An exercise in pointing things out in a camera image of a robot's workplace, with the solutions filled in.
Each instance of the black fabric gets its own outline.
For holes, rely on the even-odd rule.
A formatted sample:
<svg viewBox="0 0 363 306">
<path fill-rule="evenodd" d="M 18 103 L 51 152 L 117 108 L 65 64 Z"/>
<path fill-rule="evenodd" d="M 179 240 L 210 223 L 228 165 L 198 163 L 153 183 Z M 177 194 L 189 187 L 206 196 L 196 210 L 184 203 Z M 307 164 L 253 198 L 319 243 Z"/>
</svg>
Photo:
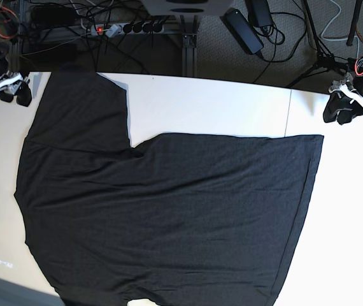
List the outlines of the black fabric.
<svg viewBox="0 0 363 306">
<path fill-rule="evenodd" d="M 123 89 L 54 73 L 18 169 L 26 244 L 66 305 L 270 306 L 322 142 L 168 133 L 133 149 Z"/>
</svg>

